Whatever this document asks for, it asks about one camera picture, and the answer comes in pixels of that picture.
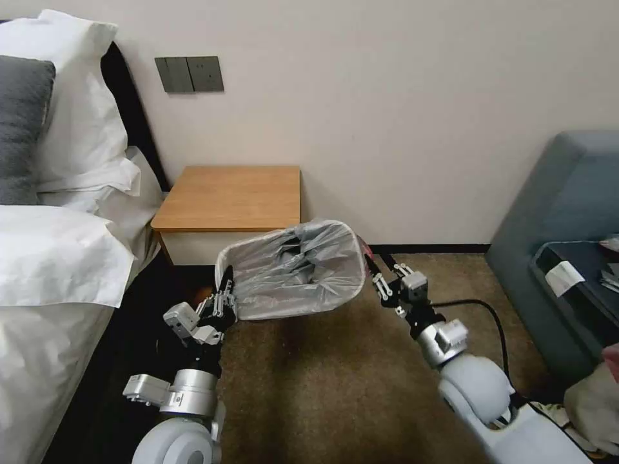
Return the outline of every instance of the light switch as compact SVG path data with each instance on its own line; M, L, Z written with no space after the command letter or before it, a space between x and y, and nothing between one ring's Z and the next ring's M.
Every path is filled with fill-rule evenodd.
M159 71L159 77L161 78L161 83L163 84L163 90L165 90L166 93L174 92L166 59L155 58L155 64L157 65L157 71Z
M187 66L196 92L224 91L218 57L188 57Z
M219 58L159 57L157 71L166 93L223 92Z
M166 58L173 92L193 92L192 77L189 74L186 58Z

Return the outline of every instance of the black headboard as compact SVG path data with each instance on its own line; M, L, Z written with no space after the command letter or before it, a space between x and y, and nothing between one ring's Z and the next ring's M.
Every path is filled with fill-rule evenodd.
M127 63L114 42L101 58L101 72L106 85L116 98L116 105L129 137L129 145L135 145L142 151L150 167L153 168L161 189L170 191L170 183L161 166L159 152L146 120L142 102Z

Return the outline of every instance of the white bedsheet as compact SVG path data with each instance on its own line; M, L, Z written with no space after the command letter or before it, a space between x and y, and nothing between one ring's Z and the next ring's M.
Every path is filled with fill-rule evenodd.
M158 251L145 225L162 202L157 179L139 152L135 196L113 188L51 193L41 201L113 220L137 260L130 281ZM0 461L40 463L103 332L111 307L57 304L0 307Z

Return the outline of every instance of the gray garbage bag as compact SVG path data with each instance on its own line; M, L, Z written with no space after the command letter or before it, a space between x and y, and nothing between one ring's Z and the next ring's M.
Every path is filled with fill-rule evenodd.
M228 246L217 257L216 282L229 265L241 320L330 311L354 298L366 277L356 234L336 220L313 220Z

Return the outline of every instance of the sofa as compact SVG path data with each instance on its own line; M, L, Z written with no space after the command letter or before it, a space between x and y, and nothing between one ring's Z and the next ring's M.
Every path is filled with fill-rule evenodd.
M619 233L619 131L567 131L546 146L486 254L551 374L566 387L593 371L602 347L619 341L619 327L588 300L594 273L561 297L544 274L552 259L576 256L577 248L579 265L597 269L605 258L596 241L611 233Z

